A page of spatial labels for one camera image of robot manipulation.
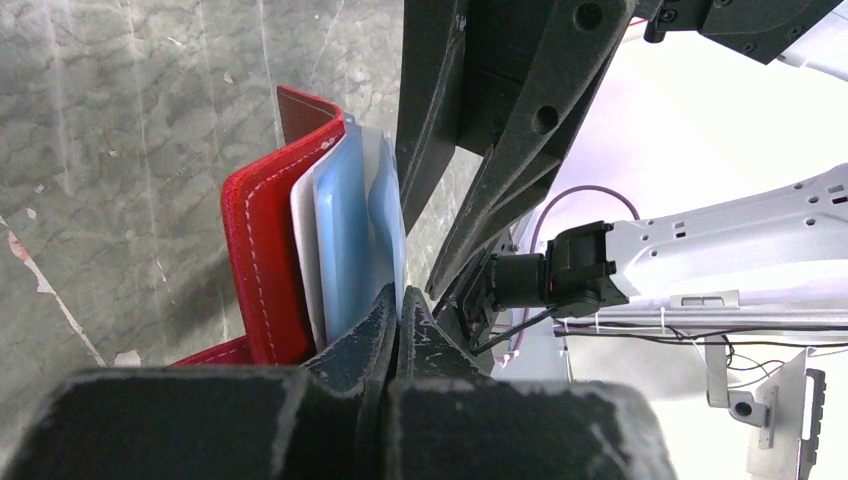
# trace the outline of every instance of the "screw hole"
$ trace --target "screw hole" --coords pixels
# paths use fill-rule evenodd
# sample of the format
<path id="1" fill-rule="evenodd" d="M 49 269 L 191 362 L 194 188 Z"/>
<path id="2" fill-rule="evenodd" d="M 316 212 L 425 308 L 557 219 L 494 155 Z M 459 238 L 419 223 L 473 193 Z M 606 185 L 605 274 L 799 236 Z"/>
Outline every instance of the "screw hole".
<path id="1" fill-rule="evenodd" d="M 546 105 L 540 108 L 533 117 L 533 131 L 539 135 L 545 135 L 556 128 L 557 123 L 559 123 L 559 114 L 556 109 Z"/>
<path id="2" fill-rule="evenodd" d="M 574 24 L 580 30 L 594 30 L 601 24 L 604 13 L 596 3 L 584 3 L 574 12 Z"/>
<path id="3" fill-rule="evenodd" d="M 733 406 L 733 409 L 736 410 L 736 413 L 743 417 L 747 417 L 748 415 L 754 413 L 754 409 L 748 402 L 739 402 Z"/>

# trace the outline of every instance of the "screw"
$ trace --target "screw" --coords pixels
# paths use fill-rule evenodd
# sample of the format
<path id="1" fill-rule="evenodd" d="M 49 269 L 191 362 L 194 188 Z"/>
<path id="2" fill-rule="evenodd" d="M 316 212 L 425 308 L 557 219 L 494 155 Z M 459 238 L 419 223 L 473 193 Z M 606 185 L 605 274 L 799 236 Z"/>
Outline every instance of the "screw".
<path id="1" fill-rule="evenodd" d="M 660 20 L 665 23 L 671 23 L 675 18 L 677 18 L 677 10 L 663 10 L 660 13 Z"/>
<path id="2" fill-rule="evenodd" d="M 786 38 L 788 38 L 790 40 L 794 39 L 794 38 L 798 38 L 798 37 L 801 36 L 802 33 L 804 33 L 804 27 L 802 27 L 800 25 L 796 25 L 796 26 L 790 28 L 789 30 L 787 30 Z"/>

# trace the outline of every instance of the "white wall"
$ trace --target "white wall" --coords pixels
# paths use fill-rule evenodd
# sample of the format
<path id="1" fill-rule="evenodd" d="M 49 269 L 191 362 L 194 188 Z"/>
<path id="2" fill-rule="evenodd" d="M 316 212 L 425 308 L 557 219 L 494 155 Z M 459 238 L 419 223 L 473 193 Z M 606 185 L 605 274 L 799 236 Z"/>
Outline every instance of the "white wall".
<path id="1" fill-rule="evenodd" d="M 763 67 L 696 34 L 669 35 L 659 45 L 621 47 L 551 196 L 598 184 L 627 196 L 643 218 L 659 217 L 822 173 L 848 162 L 846 139 L 848 83 L 777 62 Z M 617 200 L 578 193 L 551 211 L 540 239 L 599 219 L 628 218 Z M 550 328 L 529 329 L 521 354 L 495 376 L 562 378 Z M 578 379 L 623 382 L 647 395 L 682 480 L 749 478 L 750 428 L 707 407 L 705 372 L 693 347 L 583 338 L 569 340 L 569 347 Z M 796 353 L 739 351 L 760 361 Z M 840 445 L 848 412 L 839 407 L 848 405 L 848 354 L 814 359 L 811 366 L 823 367 L 829 380 L 812 478 L 844 478 Z"/>

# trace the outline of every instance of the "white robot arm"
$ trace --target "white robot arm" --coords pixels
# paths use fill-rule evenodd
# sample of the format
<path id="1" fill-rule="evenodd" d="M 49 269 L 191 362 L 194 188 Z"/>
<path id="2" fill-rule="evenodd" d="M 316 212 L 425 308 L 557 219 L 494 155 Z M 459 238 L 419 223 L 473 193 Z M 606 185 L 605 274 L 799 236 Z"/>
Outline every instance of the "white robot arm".
<path id="1" fill-rule="evenodd" d="M 619 221 L 606 234 L 610 277 L 627 297 L 671 295 L 713 278 L 848 259 L 848 164 L 777 190 L 662 218 Z"/>

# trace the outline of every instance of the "black mechanical arm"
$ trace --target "black mechanical arm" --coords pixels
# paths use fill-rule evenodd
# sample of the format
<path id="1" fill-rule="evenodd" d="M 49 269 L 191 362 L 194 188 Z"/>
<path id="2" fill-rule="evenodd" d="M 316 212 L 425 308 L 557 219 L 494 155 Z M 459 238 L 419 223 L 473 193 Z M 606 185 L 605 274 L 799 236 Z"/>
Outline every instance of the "black mechanical arm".
<path id="1" fill-rule="evenodd" d="M 426 286 L 440 324 L 472 349 L 487 337 L 480 319 L 504 306 L 485 291 L 491 255 L 509 254 L 508 228 L 547 196 L 634 16 L 648 20 L 649 42 L 696 30 L 765 64 L 839 3 L 407 0 L 397 133 L 407 230 L 457 146 L 483 156 Z M 562 295 L 614 301 L 582 287 Z"/>

